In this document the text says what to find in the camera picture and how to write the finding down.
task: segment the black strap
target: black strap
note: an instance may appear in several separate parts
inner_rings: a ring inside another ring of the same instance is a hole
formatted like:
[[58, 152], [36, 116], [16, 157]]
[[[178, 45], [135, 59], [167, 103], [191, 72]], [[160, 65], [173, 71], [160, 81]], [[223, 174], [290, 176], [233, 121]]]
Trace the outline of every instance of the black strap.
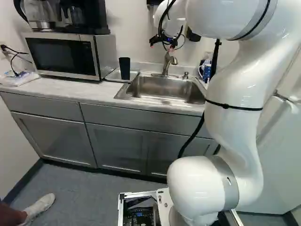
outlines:
[[217, 102], [214, 102], [214, 101], [211, 101], [211, 100], [208, 100], [205, 98], [205, 100], [208, 102], [208, 103], [211, 103], [213, 105], [217, 105], [219, 107], [222, 107], [224, 109], [228, 109], [228, 108], [232, 108], [232, 109], [237, 109], [237, 110], [244, 110], [244, 111], [261, 111], [263, 109], [263, 107], [261, 108], [251, 108], [251, 107], [236, 107], [236, 106], [231, 106], [229, 104], [220, 104], [220, 103], [217, 103]]

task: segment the sink basin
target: sink basin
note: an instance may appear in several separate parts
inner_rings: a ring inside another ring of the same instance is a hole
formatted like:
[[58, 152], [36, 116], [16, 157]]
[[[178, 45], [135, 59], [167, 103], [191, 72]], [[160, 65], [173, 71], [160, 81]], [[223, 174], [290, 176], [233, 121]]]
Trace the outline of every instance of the sink basin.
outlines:
[[133, 100], [163, 105], [203, 105], [200, 83], [194, 78], [141, 73], [131, 84], [125, 84], [115, 99]]

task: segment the countertop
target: countertop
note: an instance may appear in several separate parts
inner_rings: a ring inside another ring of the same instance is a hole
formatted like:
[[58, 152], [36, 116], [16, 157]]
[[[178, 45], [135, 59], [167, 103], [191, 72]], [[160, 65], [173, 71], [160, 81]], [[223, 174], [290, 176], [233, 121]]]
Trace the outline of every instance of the countertop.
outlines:
[[91, 83], [88, 81], [68, 81], [56, 78], [41, 77], [19, 87], [4, 87], [0, 85], [0, 91], [34, 97], [45, 97], [87, 104], [125, 107], [156, 112], [195, 116], [201, 116], [204, 112], [203, 105], [200, 107], [181, 107], [139, 102], [134, 103], [133, 101], [129, 100], [114, 99], [114, 96], [122, 86], [123, 83], [108, 81]]

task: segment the floor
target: floor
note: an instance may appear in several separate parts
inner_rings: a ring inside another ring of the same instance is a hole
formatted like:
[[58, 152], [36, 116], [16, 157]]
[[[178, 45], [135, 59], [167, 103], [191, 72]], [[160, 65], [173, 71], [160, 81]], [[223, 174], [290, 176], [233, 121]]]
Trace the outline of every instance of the floor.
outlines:
[[[56, 202], [31, 226], [117, 226], [121, 192], [151, 191], [164, 184], [45, 164], [12, 203], [22, 210], [44, 194]], [[239, 214], [245, 226], [287, 226], [279, 216]]]

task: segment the black cup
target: black cup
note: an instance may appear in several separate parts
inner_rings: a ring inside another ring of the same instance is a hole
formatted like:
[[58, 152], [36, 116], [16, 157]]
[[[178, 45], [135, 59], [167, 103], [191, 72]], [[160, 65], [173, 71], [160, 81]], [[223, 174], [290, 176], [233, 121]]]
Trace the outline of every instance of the black cup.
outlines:
[[122, 80], [130, 80], [130, 67], [131, 67], [131, 58], [129, 57], [120, 57], [119, 66], [121, 72]]

